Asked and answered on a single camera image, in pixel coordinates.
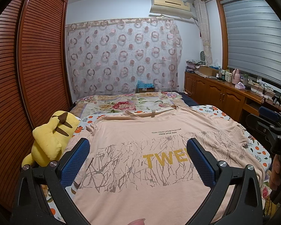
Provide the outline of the person right hand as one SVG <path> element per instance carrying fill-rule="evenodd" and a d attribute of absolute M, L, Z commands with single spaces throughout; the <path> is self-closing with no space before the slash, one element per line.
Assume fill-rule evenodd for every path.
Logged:
<path fill-rule="evenodd" d="M 270 188 L 273 191 L 276 191 L 281 184 L 281 178 L 279 176 L 280 171 L 281 163 L 279 161 L 278 155 L 275 155 L 272 165 L 272 172 L 270 175 Z"/>

